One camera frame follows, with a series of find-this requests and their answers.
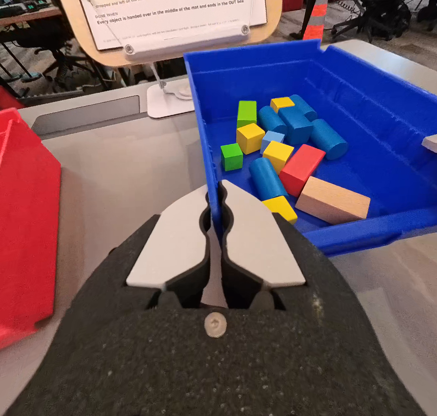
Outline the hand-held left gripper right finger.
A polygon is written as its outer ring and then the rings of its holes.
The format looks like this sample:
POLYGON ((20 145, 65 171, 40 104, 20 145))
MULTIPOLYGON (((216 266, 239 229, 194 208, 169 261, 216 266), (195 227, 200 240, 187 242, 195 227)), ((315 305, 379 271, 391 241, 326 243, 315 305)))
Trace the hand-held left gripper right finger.
POLYGON ((302 286, 305 277, 273 213, 228 180, 220 182, 225 256, 266 288, 302 286))

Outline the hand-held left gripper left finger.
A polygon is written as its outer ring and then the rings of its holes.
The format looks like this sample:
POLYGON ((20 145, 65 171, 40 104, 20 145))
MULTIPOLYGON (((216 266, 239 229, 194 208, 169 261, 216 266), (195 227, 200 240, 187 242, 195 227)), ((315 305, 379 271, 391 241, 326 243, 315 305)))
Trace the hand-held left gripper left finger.
POLYGON ((207 264, 211 214, 203 185, 176 200, 159 216, 127 277, 135 288, 172 290, 171 284, 207 264))

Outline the clipboard with instruction sheet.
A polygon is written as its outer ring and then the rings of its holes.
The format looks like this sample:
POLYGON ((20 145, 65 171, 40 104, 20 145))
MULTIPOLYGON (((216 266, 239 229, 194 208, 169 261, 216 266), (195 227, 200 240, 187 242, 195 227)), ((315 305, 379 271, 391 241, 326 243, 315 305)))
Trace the clipboard with instruction sheet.
POLYGON ((109 67, 267 39, 282 0, 60 0, 84 51, 109 67))

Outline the orange striped bar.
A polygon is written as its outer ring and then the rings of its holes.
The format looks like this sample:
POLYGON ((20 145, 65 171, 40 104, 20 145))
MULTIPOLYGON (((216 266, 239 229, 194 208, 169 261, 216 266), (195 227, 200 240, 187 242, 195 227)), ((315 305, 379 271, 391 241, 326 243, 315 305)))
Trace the orange striped bar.
POLYGON ((328 0, 310 0, 302 26, 303 40, 322 40, 328 0))

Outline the black keyboard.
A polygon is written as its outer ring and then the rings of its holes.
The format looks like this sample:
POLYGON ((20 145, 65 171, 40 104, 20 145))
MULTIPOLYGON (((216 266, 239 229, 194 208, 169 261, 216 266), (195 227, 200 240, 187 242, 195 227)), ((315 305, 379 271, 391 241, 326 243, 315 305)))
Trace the black keyboard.
POLYGON ((53 5, 50 0, 26 0, 24 2, 14 3, 1 0, 0 18, 10 18, 22 14, 35 13, 39 10, 50 8, 53 5))

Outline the blue plastic bin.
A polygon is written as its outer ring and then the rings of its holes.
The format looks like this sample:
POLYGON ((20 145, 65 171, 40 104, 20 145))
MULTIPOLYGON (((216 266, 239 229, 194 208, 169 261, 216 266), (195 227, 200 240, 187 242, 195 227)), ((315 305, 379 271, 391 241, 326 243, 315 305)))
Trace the blue plastic bin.
POLYGON ((316 177, 370 197, 364 221, 330 227, 298 211, 296 229, 325 255, 386 246, 436 232, 437 161, 422 141, 436 134, 436 96, 336 46, 268 43, 184 55, 203 152, 211 217, 223 236, 218 183, 227 179, 259 198, 243 168, 225 172, 221 146, 235 141, 238 103, 270 104, 298 94, 349 144, 316 177))

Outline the yellow wooden cube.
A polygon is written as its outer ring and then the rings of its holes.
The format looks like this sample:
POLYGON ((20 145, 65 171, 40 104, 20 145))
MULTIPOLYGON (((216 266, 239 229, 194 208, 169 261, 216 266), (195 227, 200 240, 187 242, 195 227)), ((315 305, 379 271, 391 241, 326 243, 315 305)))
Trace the yellow wooden cube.
POLYGON ((255 123, 236 129, 236 143, 245 155, 260 151, 265 131, 255 123))

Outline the light blue wooden cube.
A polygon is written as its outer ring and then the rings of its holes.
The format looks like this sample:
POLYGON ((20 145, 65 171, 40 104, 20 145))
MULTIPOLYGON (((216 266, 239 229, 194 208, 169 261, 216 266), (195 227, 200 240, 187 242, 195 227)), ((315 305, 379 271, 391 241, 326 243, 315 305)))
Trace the light blue wooden cube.
POLYGON ((285 135, 283 133, 278 133, 275 131, 267 131, 261 141, 260 154, 261 156, 264 154, 264 151, 269 146, 271 142, 279 142, 283 143, 285 135))

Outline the red wooden block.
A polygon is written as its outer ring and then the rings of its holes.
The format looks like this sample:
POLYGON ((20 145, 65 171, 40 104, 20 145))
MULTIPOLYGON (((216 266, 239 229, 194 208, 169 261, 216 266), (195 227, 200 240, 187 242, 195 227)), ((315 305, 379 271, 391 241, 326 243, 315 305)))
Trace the red wooden block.
POLYGON ((325 155, 325 151, 303 144, 279 173, 286 192, 298 198, 325 155))

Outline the red plastic bin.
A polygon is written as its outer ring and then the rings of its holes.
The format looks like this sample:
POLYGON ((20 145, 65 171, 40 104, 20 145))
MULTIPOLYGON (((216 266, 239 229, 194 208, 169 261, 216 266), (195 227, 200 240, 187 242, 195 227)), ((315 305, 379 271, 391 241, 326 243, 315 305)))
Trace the red plastic bin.
POLYGON ((0 114, 0 348, 53 314, 61 164, 9 108, 0 114))

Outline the natural wooden block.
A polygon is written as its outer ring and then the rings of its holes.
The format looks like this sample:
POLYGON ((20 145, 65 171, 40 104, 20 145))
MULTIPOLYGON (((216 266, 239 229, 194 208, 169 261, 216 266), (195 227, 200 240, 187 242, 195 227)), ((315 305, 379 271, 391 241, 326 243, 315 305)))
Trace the natural wooden block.
POLYGON ((296 202, 296 209, 331 225, 367 218, 371 199, 310 176, 296 202))

